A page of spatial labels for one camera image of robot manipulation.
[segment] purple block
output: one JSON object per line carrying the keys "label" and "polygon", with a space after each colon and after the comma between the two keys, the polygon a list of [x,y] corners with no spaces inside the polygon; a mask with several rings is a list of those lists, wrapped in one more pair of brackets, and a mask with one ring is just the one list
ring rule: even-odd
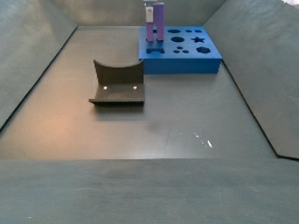
{"label": "purple block", "polygon": [[154,22],[156,25],[156,39],[164,40],[164,3],[154,5]]}
{"label": "purple block", "polygon": [[156,40],[164,41],[164,3],[154,4],[154,22],[146,23],[146,36],[147,42],[155,41],[155,29],[156,26]]}

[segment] black plastic part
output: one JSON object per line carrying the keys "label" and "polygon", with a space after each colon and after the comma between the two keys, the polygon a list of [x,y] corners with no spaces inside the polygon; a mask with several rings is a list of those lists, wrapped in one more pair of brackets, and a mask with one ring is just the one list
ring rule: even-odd
{"label": "black plastic part", "polygon": [[144,62],[132,66],[107,66],[96,60],[98,93],[90,99],[95,105],[108,103],[144,103]]}

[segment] hole in blue block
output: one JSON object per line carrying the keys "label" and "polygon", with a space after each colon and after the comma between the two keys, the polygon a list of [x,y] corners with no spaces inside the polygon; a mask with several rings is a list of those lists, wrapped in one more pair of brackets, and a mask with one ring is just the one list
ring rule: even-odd
{"label": "hole in blue block", "polygon": [[163,48],[147,48],[146,52],[147,53],[152,53],[152,52],[164,53],[164,49]]}
{"label": "hole in blue block", "polygon": [[196,37],[196,38],[192,38],[192,40],[195,43],[199,43],[199,42],[204,43],[204,38]]}
{"label": "hole in blue block", "polygon": [[199,53],[210,53],[211,52],[211,49],[210,48],[207,48],[207,47],[198,47],[196,48],[196,51],[199,52]]}
{"label": "hole in blue block", "polygon": [[179,33],[179,30],[168,30],[170,33]]}
{"label": "hole in blue block", "polygon": [[180,42],[183,42],[184,41],[184,38],[180,38],[180,37],[174,37],[172,38],[172,42],[178,42],[178,43],[180,43]]}

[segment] gray wall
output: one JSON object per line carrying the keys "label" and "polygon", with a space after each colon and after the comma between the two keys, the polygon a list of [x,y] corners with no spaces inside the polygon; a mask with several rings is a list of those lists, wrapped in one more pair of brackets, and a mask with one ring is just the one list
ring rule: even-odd
{"label": "gray wall", "polygon": [[299,10],[228,0],[204,25],[279,155],[299,158]]}
{"label": "gray wall", "polygon": [[[52,0],[79,25],[143,25],[144,0]],[[202,25],[227,0],[162,0],[167,25]]]}
{"label": "gray wall", "polygon": [[47,0],[0,0],[0,129],[76,25]]}

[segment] gray floor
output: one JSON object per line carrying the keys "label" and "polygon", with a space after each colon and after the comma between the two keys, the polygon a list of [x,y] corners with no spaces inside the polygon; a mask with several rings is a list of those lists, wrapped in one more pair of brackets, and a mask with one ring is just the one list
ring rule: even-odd
{"label": "gray floor", "polygon": [[0,136],[2,159],[274,158],[228,71],[147,75],[143,107],[95,108],[92,60],[138,62],[138,27],[80,27]]}
{"label": "gray floor", "polygon": [[2,161],[0,223],[297,224],[281,159]]}

